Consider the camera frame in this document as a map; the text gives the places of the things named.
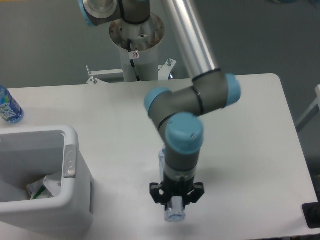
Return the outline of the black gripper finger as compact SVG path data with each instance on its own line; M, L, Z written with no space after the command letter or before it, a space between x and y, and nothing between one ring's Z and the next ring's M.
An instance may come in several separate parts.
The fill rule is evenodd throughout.
M202 182L194 183L191 190L182 196L183 206L197 203L204 194L204 184Z
M166 211L168 208L168 203L170 201L170 195L164 189L162 182L151 182L149 184L149 193L153 201L156 204L161 204L162 206L164 206L164 210Z

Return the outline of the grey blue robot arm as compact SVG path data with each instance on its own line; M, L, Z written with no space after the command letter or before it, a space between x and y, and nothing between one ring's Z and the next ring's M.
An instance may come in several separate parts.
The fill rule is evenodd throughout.
M151 13L148 0L80 0L80 11L90 26L110 23L114 44L123 49L134 81L143 81L147 67L142 53L155 48L164 28ZM165 87L151 90L144 107L165 144L162 180L152 182L149 192L166 213L183 213L204 194L195 182L204 127L200 116L235 104L241 97L236 77L218 66L207 42L192 0L164 0L170 20L192 79L191 86L172 92Z

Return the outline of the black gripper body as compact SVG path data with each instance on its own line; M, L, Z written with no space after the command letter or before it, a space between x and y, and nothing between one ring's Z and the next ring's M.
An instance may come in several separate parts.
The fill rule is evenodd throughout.
M161 182L161 190L163 191L161 200L169 200L175 196L179 196L187 200L193 200L195 195L193 193L194 180L195 176L189 180L185 180L184 178L172 180L164 173L163 181Z

